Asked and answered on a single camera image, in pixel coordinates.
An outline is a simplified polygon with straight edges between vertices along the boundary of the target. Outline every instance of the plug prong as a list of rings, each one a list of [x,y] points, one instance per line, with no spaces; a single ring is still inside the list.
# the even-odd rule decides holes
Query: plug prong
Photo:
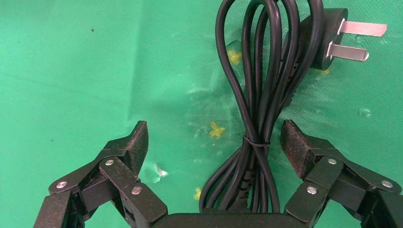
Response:
[[[363,23],[343,20],[339,32],[381,37],[385,34],[386,29],[387,25],[385,24]]]
[[[327,55],[331,57],[345,58],[364,62],[368,59],[369,53],[366,49],[358,47],[342,46],[337,44],[330,44]]]

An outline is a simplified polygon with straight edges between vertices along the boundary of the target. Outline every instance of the black power cord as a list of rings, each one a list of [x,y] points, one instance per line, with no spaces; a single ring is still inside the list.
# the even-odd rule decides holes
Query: black power cord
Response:
[[[252,0],[242,29],[242,54],[247,98],[231,67],[224,40],[224,22],[235,0],[224,0],[216,21],[216,45],[221,65],[234,92],[245,137],[242,146],[211,176],[201,192],[199,209],[239,210],[280,213],[278,192],[268,164],[268,150],[274,123],[285,102],[292,96],[317,53],[323,29],[322,0],[308,0],[311,12],[310,38],[300,42],[299,13],[295,0],[282,0],[288,18],[288,37],[282,47],[280,11],[274,0]],[[263,5],[254,41],[254,63],[250,54],[250,34],[254,14]],[[263,84],[263,39],[270,24],[270,56]]]

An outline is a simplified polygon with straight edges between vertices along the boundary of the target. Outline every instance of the metal rivet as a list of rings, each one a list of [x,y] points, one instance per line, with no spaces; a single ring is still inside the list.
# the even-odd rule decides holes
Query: metal rivet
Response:
[[[141,192],[141,188],[136,186],[132,189],[132,194],[133,195],[138,195]]]
[[[390,182],[387,181],[387,180],[383,180],[381,183],[382,183],[382,185],[384,185],[384,186],[387,187],[387,188],[393,188],[393,184],[390,183]]]
[[[64,188],[64,186],[65,186],[66,184],[67,184],[67,182],[65,182],[65,181],[59,182],[59,183],[56,185],[56,188],[58,188],[58,189]]]
[[[312,195],[315,195],[317,193],[317,190],[314,187],[308,187],[307,191]]]
[[[105,162],[105,165],[112,165],[113,164],[113,160],[107,160],[106,162]]]
[[[330,164],[332,164],[332,165],[336,165],[337,164],[337,162],[336,162],[336,160],[334,160],[334,159],[329,159],[329,160],[327,160]]]

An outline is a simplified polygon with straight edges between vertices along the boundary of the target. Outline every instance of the power plug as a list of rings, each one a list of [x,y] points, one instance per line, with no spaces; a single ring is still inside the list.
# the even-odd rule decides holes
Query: power plug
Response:
[[[327,70],[335,57],[366,61],[369,54],[366,49],[341,45],[345,33],[381,37],[386,32],[387,25],[348,21],[348,9],[325,9],[322,43],[319,46],[312,68]],[[301,22],[300,42],[308,42],[312,29],[311,17]]]

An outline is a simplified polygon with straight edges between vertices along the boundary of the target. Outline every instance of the green tablecloth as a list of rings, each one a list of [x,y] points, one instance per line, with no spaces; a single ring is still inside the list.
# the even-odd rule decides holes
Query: green tablecloth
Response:
[[[215,49],[220,0],[0,1],[0,220],[31,227],[49,184],[88,163],[138,120],[150,131],[142,181],[169,212],[197,212],[209,175],[240,145],[243,126]],[[238,72],[247,0],[228,16]],[[305,1],[298,1],[303,19]],[[281,206],[301,183],[279,146],[282,120],[328,139],[347,158],[403,184],[403,5],[324,0],[350,20],[388,24],[382,38],[346,35],[365,63],[312,70],[276,125],[270,164]],[[160,177],[156,167],[168,175]],[[110,203],[89,228],[127,227]],[[330,202],[317,227],[359,227]]]

